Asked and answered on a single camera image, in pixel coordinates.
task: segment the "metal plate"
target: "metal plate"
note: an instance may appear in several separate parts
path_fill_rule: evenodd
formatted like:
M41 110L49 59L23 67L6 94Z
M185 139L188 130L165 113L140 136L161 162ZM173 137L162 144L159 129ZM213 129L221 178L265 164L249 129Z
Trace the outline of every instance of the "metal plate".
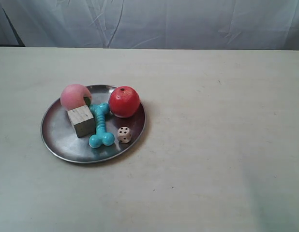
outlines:
M92 94L92 103L108 102L115 86L94 85L87 87ZM41 136L46 147L58 158L74 163L96 163L114 158L132 147L141 136L146 123L145 110L140 104L137 112L130 118L118 118L111 113L105 116L106 129L115 136L112 146L102 145L100 148L89 146L91 134L78 138L73 130L67 112L57 99L45 113L41 122ZM129 127L132 139L127 144L116 139L120 127Z

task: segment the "wooden block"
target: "wooden block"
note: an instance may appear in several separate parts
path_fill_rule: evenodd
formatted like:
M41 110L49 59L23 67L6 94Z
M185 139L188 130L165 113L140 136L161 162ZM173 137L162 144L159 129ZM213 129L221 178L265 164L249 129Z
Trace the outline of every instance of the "wooden block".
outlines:
M95 118L88 106L84 105L69 110L68 116L78 138L96 131Z

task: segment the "white die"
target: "white die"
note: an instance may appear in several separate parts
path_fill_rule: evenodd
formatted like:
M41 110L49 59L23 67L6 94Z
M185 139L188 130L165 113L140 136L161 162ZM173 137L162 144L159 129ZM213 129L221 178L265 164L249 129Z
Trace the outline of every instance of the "white die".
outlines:
M121 127L117 131L117 139L123 143L126 144L130 142L131 140L131 131L128 127Z

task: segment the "turquoise bone toy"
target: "turquoise bone toy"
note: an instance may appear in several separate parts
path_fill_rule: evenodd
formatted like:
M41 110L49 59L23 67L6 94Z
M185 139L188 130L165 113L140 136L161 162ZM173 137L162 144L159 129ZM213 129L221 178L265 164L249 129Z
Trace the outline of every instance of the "turquoise bone toy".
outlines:
M111 146L115 141L115 137L112 133L106 132L105 127L105 115L110 111L109 104L90 105L89 108L96 119L96 134L90 137L90 146L92 148L98 148L102 144Z

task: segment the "red fruit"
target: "red fruit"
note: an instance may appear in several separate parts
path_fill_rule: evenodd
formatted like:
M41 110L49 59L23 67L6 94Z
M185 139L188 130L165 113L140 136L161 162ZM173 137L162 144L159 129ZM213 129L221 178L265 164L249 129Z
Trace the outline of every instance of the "red fruit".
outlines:
M109 98L111 112L117 117L131 117L140 105L138 93L129 86L116 88Z

